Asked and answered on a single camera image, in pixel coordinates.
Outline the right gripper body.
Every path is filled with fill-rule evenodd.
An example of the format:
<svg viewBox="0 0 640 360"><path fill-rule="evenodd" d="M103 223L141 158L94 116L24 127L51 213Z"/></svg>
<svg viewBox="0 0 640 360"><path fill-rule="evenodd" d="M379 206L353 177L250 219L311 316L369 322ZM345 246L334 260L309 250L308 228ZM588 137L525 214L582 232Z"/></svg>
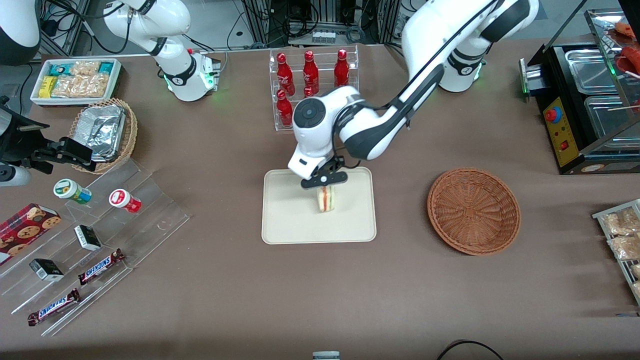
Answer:
<svg viewBox="0 0 640 360"><path fill-rule="evenodd" d="M50 125L33 121L7 107L8 98L1 99L0 129L0 184L2 187L20 187L31 180L29 169L51 174L53 165L35 158L39 150L47 150L51 141L42 134Z"/></svg>

